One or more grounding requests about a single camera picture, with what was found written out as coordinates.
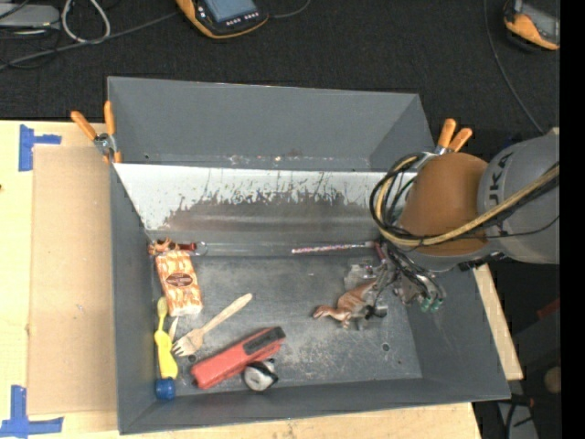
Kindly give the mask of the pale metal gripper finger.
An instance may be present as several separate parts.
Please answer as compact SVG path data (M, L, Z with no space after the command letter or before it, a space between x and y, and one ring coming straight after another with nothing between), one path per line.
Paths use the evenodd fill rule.
M358 310L354 316L356 330L364 331L378 326L382 319L388 315L389 306L386 303L381 305L365 305Z
M352 290L363 284L373 284L374 289L379 289L378 280L384 271L384 264L351 263L344 277L344 287L346 290Z

